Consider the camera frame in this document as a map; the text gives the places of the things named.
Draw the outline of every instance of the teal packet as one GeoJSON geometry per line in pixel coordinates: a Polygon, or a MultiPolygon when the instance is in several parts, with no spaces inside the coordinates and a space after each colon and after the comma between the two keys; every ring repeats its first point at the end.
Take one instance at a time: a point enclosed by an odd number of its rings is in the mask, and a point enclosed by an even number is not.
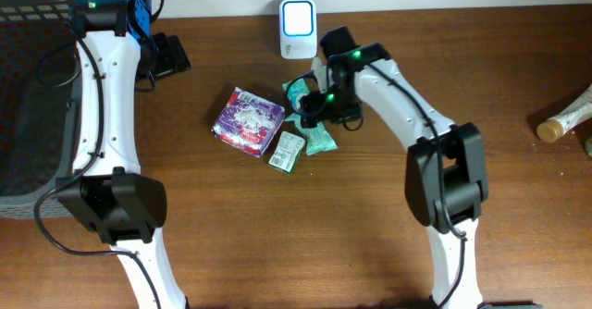
{"type": "MultiPolygon", "coordinates": [[[[288,83],[284,83],[284,92],[288,88],[288,83]]],[[[288,91],[288,99],[292,103],[292,107],[299,102],[300,98],[308,94],[310,90],[306,86],[304,79],[300,79],[290,87],[288,91]]],[[[296,129],[306,138],[306,154],[313,155],[319,152],[327,152],[337,149],[337,144],[331,137],[331,134],[325,129],[323,123],[318,123],[314,129],[304,129],[300,123],[300,115],[291,114],[284,121],[293,121],[296,129]]]]}

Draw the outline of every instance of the white tube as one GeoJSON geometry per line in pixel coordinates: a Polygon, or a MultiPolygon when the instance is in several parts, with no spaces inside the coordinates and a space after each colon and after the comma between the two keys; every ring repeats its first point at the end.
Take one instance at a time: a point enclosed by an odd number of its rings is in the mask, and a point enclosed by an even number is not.
{"type": "Polygon", "coordinates": [[[592,85],[559,115],[547,119],[536,128],[536,134],[545,142],[555,142],[576,125],[592,118],[592,85]]]}

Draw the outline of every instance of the wooden tabletop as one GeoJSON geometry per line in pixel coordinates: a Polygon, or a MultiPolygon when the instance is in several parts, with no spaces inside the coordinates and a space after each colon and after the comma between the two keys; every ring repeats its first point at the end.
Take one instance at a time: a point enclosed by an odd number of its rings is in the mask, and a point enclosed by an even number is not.
{"type": "MultiPolygon", "coordinates": [[[[328,126],[339,149],[303,155],[288,176],[215,139],[239,86],[278,103],[310,67],[278,53],[278,18],[168,19],[191,71],[136,94],[142,174],[168,195],[165,241],[192,308],[352,308],[426,299],[426,230],[403,195],[405,153],[369,108],[360,131],[328,126]]],[[[440,9],[318,17],[381,42],[424,98],[472,121],[487,150],[489,199],[476,240],[487,302],[592,302],[588,122],[556,143],[536,125],[592,81],[592,6],[440,9]]],[[[73,219],[47,221],[67,245],[104,249],[73,219]]],[[[1,308],[134,308],[116,258],[59,252],[33,221],[0,221],[1,308]]]]}

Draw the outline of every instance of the table surface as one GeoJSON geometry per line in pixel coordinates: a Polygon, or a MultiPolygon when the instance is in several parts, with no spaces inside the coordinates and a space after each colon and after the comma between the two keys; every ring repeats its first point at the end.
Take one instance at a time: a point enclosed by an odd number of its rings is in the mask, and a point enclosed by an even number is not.
{"type": "MultiPolygon", "coordinates": [[[[403,195],[405,152],[369,107],[360,131],[328,127],[339,149],[303,155],[293,175],[216,140],[235,86],[282,103],[309,61],[278,53],[277,17],[160,20],[191,71],[136,95],[142,174],[168,196],[165,241],[192,308],[351,308],[426,299],[426,231],[403,195]]],[[[592,81],[592,6],[439,9],[318,17],[381,42],[424,98],[483,133],[490,194],[477,232],[488,302],[585,308],[592,301],[590,122],[556,143],[536,125],[592,81]]],[[[47,221],[67,245],[104,249],[73,219],[47,221]]],[[[119,263],[59,252],[34,222],[0,221],[0,307],[133,308],[119,263]]]]}

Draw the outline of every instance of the gray plastic crate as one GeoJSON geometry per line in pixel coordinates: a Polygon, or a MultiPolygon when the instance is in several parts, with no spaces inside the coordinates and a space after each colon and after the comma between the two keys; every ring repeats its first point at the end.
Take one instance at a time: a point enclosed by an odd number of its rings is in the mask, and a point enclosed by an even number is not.
{"type": "MultiPolygon", "coordinates": [[[[40,59],[73,42],[64,27],[74,0],[0,0],[0,217],[32,218],[39,197],[70,171],[79,129],[80,79],[59,88],[34,78],[40,59]]],[[[46,63],[43,78],[67,80],[75,48],[46,63]]],[[[43,217],[70,216],[57,200],[43,217]]]]}

